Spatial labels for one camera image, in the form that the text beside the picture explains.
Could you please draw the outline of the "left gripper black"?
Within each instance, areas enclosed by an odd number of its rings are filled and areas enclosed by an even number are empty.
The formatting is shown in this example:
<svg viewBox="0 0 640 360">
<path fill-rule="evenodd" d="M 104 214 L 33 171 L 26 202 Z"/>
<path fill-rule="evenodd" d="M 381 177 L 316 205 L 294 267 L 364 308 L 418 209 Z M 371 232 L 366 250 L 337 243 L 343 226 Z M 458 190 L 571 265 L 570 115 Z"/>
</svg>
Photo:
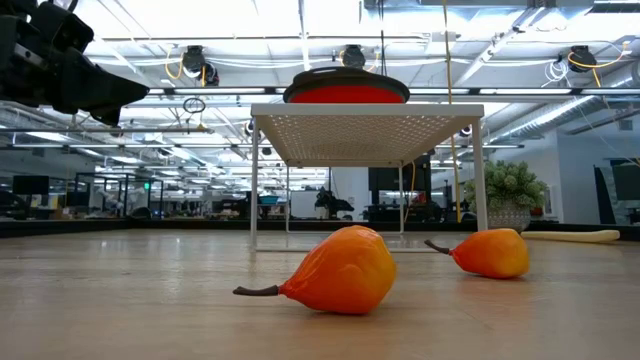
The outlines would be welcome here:
<svg viewBox="0 0 640 360">
<path fill-rule="evenodd" d="M 1 98 L 88 112 L 118 126 L 121 109 L 150 88 L 111 74 L 76 50 L 74 14 L 1 16 Z"/>
</svg>

